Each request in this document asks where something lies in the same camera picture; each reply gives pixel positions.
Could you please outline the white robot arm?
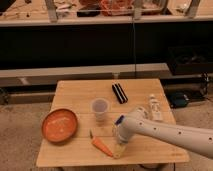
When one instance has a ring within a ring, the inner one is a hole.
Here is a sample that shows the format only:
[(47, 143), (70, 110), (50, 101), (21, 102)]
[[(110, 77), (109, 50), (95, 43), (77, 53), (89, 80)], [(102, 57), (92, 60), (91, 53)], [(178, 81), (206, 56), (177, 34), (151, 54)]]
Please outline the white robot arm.
[(213, 159), (213, 130), (152, 121), (147, 115), (143, 107), (121, 115), (115, 121), (117, 142), (127, 144), (135, 134), (139, 134)]

